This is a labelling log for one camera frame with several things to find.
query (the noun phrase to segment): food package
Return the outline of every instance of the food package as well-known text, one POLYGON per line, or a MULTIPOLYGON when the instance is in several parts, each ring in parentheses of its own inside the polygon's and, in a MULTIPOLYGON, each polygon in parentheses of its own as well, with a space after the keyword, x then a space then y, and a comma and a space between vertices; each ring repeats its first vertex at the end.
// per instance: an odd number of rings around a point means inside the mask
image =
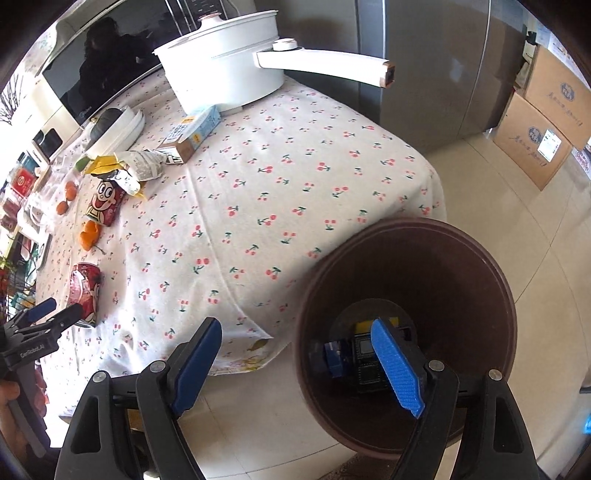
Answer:
POLYGON ((131 196, 141 195, 142 182, 157 179, 166 155, 154 150, 125 151, 96 157, 85 173, 101 180, 113 180, 131 196))
POLYGON ((91 263, 79 263, 70 274, 68 306, 82 305, 82 319, 76 324, 84 327, 96 326, 96 306, 99 300, 100 269, 91 263))
POLYGON ((124 195, 125 191, 117 183, 112 180, 103 180, 92 196, 86 216, 96 223, 111 226, 124 195))
POLYGON ((168 156, 166 163, 186 163, 220 120, 220 113, 215 105, 204 107, 194 115, 185 117, 156 150, 168 156))

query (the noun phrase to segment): blue gripper pad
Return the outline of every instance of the blue gripper pad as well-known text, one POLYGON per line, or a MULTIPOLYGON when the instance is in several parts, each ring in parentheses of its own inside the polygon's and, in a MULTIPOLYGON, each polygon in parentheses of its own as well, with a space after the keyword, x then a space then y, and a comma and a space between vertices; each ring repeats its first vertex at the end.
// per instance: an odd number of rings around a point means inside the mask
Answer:
POLYGON ((400 405, 410 410, 415 418, 419 418, 425 409, 425 403, 421 398, 418 377, 380 320, 376 320, 371 326, 371 344, 400 405))
POLYGON ((177 416, 195 404, 221 344, 222 324, 216 320, 207 328, 176 379, 176 398, 170 408, 177 416))

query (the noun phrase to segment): white floor tile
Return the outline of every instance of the white floor tile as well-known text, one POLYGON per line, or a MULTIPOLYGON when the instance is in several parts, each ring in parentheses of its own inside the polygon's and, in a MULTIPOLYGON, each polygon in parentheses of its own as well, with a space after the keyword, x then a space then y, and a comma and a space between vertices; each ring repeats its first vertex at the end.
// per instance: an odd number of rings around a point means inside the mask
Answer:
POLYGON ((246 473, 201 395, 178 425, 205 478, 246 473))
POLYGON ((337 444, 283 465, 248 472, 251 480, 317 480, 349 460, 355 452, 337 444))
POLYGON ((573 180, 569 170, 563 166, 546 188, 540 191, 523 170, 486 135, 475 135, 468 138, 467 142, 508 183, 538 222, 546 238, 551 241, 558 230, 573 188, 573 180))
POLYGON ((532 214, 497 171, 468 143, 428 157, 446 197, 449 223, 480 242, 505 273, 518 299, 549 248, 532 214))
POLYGON ((209 378, 203 394, 247 472, 290 462, 337 443, 308 411, 289 346, 267 367, 209 378))
POLYGON ((456 464, 457 451, 459 448, 460 442, 456 442, 445 449, 435 480, 449 480, 453 472, 453 467, 456 464))
POLYGON ((516 309, 517 353, 509 386, 540 455, 573 411, 588 365, 579 313, 553 252, 516 309))
POLYGON ((591 352, 591 189, 573 189, 552 251, 556 254, 574 295, 591 352))
POLYGON ((210 478, 208 480, 251 480, 251 478, 243 473, 242 475, 218 476, 215 479, 210 478))
POLYGON ((565 425, 538 457, 538 465, 550 478, 563 472, 565 466, 572 465, 573 457, 580 452, 587 439, 583 426, 590 413, 591 395, 579 395, 565 425))

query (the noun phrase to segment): cardboard box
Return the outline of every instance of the cardboard box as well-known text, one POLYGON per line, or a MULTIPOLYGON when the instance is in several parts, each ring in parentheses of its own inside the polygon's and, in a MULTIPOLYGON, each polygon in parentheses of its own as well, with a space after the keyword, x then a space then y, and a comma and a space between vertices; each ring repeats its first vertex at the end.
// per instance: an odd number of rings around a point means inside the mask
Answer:
POLYGON ((542 190, 573 146, 544 115, 514 93, 493 140, 542 190))
POLYGON ((578 150, 591 137, 591 90, 555 55, 535 49, 525 99, 548 118, 578 150))
POLYGON ((167 164, 183 164, 189 160, 220 122, 217 107, 204 108, 194 115, 185 117, 156 148, 169 155, 167 164))

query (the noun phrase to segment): stainless steel refrigerator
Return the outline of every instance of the stainless steel refrigerator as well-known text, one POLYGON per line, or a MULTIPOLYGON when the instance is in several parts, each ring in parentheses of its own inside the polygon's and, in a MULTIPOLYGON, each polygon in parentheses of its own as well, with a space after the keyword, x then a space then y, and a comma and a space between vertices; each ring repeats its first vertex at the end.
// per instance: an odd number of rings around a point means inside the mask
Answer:
POLYGON ((306 72, 301 83, 355 108, 426 153, 494 127, 522 62, 528 12, 517 0, 256 0, 280 35, 307 48, 384 57, 387 90, 306 72))

